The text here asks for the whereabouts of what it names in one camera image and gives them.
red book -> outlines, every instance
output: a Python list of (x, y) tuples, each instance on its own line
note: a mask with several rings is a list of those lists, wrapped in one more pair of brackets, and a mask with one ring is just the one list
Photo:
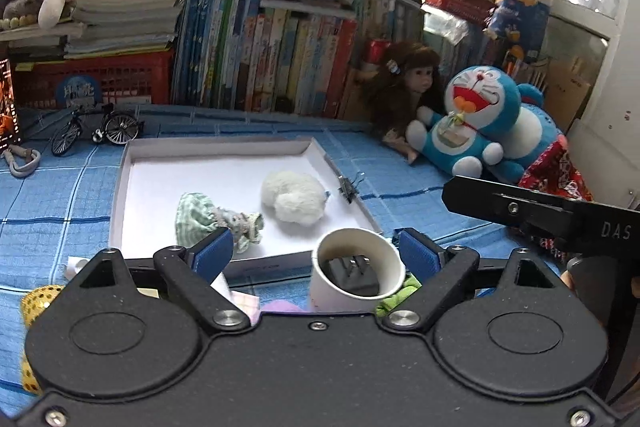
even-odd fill
[(356, 21), (347, 19), (342, 21), (340, 36), (338, 36), (338, 47), (335, 52), (334, 67), (331, 70), (331, 78), (326, 90), (326, 102), (322, 112), (322, 116), (325, 118), (335, 118), (338, 113), (357, 29), (358, 23)]

red plastic crate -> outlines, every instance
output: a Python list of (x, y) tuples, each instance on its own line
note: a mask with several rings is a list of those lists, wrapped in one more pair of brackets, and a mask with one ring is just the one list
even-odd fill
[(72, 76), (85, 75), (102, 89), (104, 102), (169, 103), (172, 51), (80, 58), (36, 63), (31, 71), (14, 71), (15, 101), (34, 108), (63, 108), (56, 89)]
[(482, 26), (485, 25), (489, 11), (495, 6), (489, 0), (424, 0), (424, 2), (429, 6)]

green cloth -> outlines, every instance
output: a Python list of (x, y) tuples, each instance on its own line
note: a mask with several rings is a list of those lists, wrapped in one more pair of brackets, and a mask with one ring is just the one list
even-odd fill
[(378, 317), (384, 317), (385, 315), (388, 315), (392, 309), (397, 308), (400, 304), (406, 301), (409, 298), (409, 295), (414, 293), (421, 286), (422, 285), (420, 284), (420, 281), (418, 281), (410, 273), (407, 274), (407, 277), (404, 280), (404, 283), (402, 283), (402, 287), (400, 288), (398, 293), (395, 293), (390, 297), (383, 299), (383, 301), (377, 305), (376, 315)]
[(215, 206), (200, 192), (182, 195), (175, 216), (179, 246), (191, 248), (220, 227), (227, 227), (234, 236), (234, 253), (242, 253), (252, 243), (260, 243), (264, 220), (260, 213), (243, 214)]

white tray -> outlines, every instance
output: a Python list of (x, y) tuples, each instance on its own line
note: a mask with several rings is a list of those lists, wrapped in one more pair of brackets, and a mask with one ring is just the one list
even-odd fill
[[(331, 195), (324, 217), (312, 227), (282, 223), (260, 203), (271, 171), (315, 176)], [(314, 139), (276, 137), (152, 138), (131, 141), (123, 156), (111, 212), (110, 245), (126, 259), (151, 257), (174, 245), (175, 213), (185, 192), (202, 192), (237, 212), (262, 212), (260, 245), (236, 255), (227, 277), (310, 265), (318, 240), (335, 229), (381, 230), (359, 198), (347, 203), (338, 171)]]

white paper cup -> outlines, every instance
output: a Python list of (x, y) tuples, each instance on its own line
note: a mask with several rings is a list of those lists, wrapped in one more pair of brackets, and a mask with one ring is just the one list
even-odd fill
[[(378, 276), (380, 292), (375, 297), (352, 295), (335, 286), (322, 272), (325, 261), (345, 255), (364, 255)], [(405, 277), (396, 247), (381, 235), (365, 229), (338, 229), (326, 233), (311, 254), (310, 309), (314, 312), (372, 312), (382, 299), (398, 292)]]

